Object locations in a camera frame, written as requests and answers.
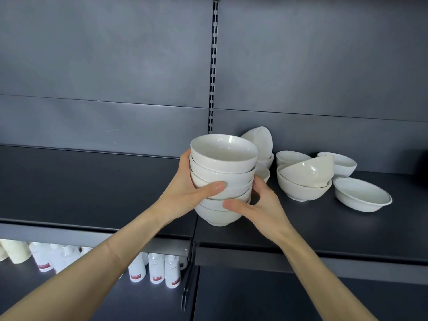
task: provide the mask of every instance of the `ceramic bowl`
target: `ceramic bowl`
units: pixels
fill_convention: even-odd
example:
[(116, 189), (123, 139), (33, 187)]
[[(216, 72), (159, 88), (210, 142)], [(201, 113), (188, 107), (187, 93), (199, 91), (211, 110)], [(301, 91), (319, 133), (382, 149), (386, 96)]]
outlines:
[(266, 168), (270, 168), (270, 166), (272, 165), (272, 162), (274, 161), (274, 158), (275, 158), (275, 156), (274, 156), (274, 154), (273, 153), (271, 153), (270, 154), (270, 158), (269, 158), (269, 160), (258, 160), (258, 162), (260, 162), (261, 164), (263, 164)]
[(317, 154), (317, 156), (324, 156), (324, 155), (332, 155), (334, 157), (333, 179), (336, 179), (339, 177), (349, 177), (356, 168), (356, 162), (352, 160), (350, 157), (337, 154), (337, 153), (331, 153), (331, 152), (320, 152)]
[(232, 135), (202, 135), (192, 140), (190, 148), (197, 164), (223, 173), (249, 172), (259, 157), (254, 143)]
[(314, 157), (279, 170), (282, 177), (300, 186), (322, 188), (334, 175), (332, 155)]
[(337, 199), (361, 212), (375, 212), (393, 202), (385, 190), (360, 179), (339, 177), (334, 180), (334, 187)]
[[(196, 188), (204, 187), (209, 184), (209, 182), (202, 180), (192, 171), (190, 171), (190, 177), (192, 178), (193, 184)], [(240, 186), (227, 186), (221, 193), (208, 198), (217, 200), (234, 199), (241, 196), (242, 194), (245, 194), (253, 186), (253, 180), (254, 178), (251, 179), (250, 182)]]
[(270, 177), (269, 169), (262, 165), (260, 162), (257, 162), (255, 164), (255, 174), (262, 178), (265, 182), (268, 182)]
[[(243, 194), (239, 197), (236, 197), (235, 199), (241, 200), (243, 202), (247, 202), (251, 196), (251, 190), (252, 190), (252, 187), (245, 194)], [(199, 203), (199, 205), (201, 205), (205, 208), (212, 209), (212, 210), (219, 210), (219, 211), (224, 212), (224, 211), (227, 211), (227, 209), (225, 209), (223, 207), (223, 202), (224, 202), (224, 200), (215, 200), (215, 199), (204, 198)]]
[(201, 205), (195, 207), (196, 213), (213, 226), (226, 226), (236, 220), (242, 215), (228, 211), (212, 210)]
[(269, 129), (260, 126), (249, 130), (241, 137), (257, 145), (260, 150), (259, 160), (269, 160), (273, 147), (272, 136)]
[(222, 173), (212, 171), (201, 167), (193, 160), (192, 156), (190, 156), (190, 169), (197, 177), (205, 182), (223, 181), (226, 183), (226, 186), (240, 186), (249, 183), (254, 178), (255, 173), (255, 167), (251, 171), (245, 173)]
[(298, 163), (312, 159), (310, 156), (294, 151), (280, 151), (276, 154), (276, 166), (284, 163)]
[(331, 179), (328, 181), (327, 186), (323, 188), (310, 188), (297, 185), (287, 180), (280, 174), (280, 170), (283, 169), (284, 165), (276, 168), (276, 177), (278, 178), (278, 184), (284, 193), (291, 199), (297, 200), (298, 202), (305, 202), (307, 200), (314, 200), (320, 198), (330, 189), (333, 184)]

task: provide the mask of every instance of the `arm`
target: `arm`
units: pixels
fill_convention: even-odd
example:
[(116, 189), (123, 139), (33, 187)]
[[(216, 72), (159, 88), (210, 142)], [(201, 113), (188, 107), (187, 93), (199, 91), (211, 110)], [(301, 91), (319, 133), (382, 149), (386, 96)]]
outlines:
[(224, 190), (222, 182), (195, 189), (190, 149), (162, 196), (124, 228), (16, 303), (0, 321), (88, 320), (120, 275), (156, 233), (192, 210), (202, 199)]
[(276, 194), (257, 176), (253, 188), (260, 195), (256, 205), (230, 199), (223, 206), (247, 217), (265, 237), (281, 248), (322, 319), (375, 321), (372, 313), (294, 230)]

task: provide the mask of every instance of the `hand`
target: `hand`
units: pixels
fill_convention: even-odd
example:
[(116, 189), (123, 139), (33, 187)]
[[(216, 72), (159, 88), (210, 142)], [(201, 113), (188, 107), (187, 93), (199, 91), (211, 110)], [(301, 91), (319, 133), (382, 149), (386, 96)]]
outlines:
[(179, 169), (157, 202), (153, 204), (156, 214), (162, 214), (164, 225), (185, 215), (202, 199), (221, 193), (225, 184), (221, 181), (196, 189), (190, 178), (190, 149), (180, 157)]
[(259, 176), (254, 176), (253, 189), (260, 195), (257, 204), (249, 205), (238, 199), (228, 199), (223, 202), (223, 207), (248, 218), (265, 237), (279, 245), (293, 227), (278, 196)]

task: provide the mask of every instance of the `plastic bottle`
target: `plastic bottle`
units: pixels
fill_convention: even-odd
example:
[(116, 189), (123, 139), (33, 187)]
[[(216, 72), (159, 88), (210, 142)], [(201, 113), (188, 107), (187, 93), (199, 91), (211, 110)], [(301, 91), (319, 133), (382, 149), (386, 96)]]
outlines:
[(91, 247), (80, 247), (82, 249), (82, 252), (80, 253), (81, 256), (87, 254), (89, 251), (92, 250)]
[(20, 264), (31, 257), (27, 242), (0, 239), (0, 243), (14, 264)]
[(7, 254), (6, 250), (0, 244), (0, 261), (3, 261), (4, 259), (8, 259), (8, 257), (9, 255)]
[(146, 276), (146, 267), (142, 261), (141, 253), (137, 255), (134, 261), (128, 267), (129, 278), (132, 282), (140, 282)]
[(63, 247), (64, 246), (61, 244), (51, 244), (50, 264), (55, 269), (56, 273), (61, 272), (67, 267), (62, 250)]
[(41, 242), (31, 242), (29, 244), (29, 250), (33, 254), (33, 258), (35, 263), (37, 264), (37, 267), (39, 267), (39, 270), (41, 272), (50, 271), (53, 269), (50, 261), (50, 251), (51, 247), (47, 243), (41, 243)]
[(180, 285), (180, 262), (177, 255), (165, 256), (165, 283), (168, 288)]
[(147, 266), (148, 265), (148, 253), (142, 252), (141, 256), (142, 256), (142, 261), (144, 262), (144, 265)]
[(165, 278), (164, 256), (159, 253), (149, 253), (148, 270), (150, 273), (150, 281), (153, 284), (162, 283)]
[(187, 257), (183, 255), (180, 256), (179, 262), (180, 262), (180, 270), (186, 269), (187, 264), (189, 263)]
[(80, 251), (78, 247), (75, 246), (64, 246), (62, 248), (64, 252), (64, 261), (66, 267), (71, 265), (73, 262), (75, 262), (77, 259), (80, 258)]

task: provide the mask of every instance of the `left hand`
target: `left hand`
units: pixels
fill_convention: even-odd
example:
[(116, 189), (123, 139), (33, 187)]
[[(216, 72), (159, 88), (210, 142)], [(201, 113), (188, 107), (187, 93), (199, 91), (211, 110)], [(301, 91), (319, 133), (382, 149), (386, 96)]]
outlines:
[(190, 149), (181, 155), (177, 173), (152, 206), (164, 225), (194, 209), (202, 199), (221, 193), (225, 188), (225, 184), (219, 181), (196, 189), (190, 178), (189, 157)]

